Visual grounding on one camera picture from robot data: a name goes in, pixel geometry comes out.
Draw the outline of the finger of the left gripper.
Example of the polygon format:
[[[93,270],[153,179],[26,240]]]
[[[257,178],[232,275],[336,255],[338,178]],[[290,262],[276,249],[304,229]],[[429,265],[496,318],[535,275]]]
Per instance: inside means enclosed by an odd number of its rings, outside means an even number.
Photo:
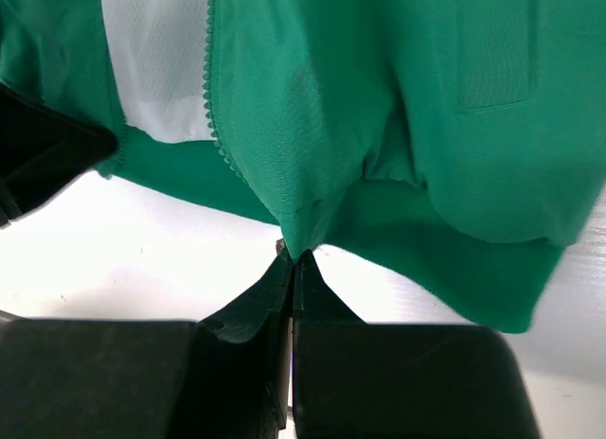
[[[51,201],[117,151],[108,130],[1,87],[1,225]]]

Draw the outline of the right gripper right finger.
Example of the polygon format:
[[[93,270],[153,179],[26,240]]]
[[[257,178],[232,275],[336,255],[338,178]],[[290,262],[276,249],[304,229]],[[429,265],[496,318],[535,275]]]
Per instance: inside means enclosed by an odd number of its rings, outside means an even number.
[[[300,438],[536,438],[510,347],[477,325],[364,322],[312,253],[294,273],[293,409]]]

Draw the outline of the green jacket with white lettering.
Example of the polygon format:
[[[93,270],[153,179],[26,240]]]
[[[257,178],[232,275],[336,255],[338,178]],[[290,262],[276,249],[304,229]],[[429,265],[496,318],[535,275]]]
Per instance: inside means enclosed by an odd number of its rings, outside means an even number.
[[[605,183],[605,0],[1,0],[3,85],[507,333]]]

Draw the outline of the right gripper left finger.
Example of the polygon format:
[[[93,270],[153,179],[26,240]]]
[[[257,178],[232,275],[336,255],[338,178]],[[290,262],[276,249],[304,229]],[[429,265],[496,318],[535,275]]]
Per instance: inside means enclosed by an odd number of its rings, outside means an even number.
[[[1,318],[5,438],[275,438],[294,264],[202,321]]]

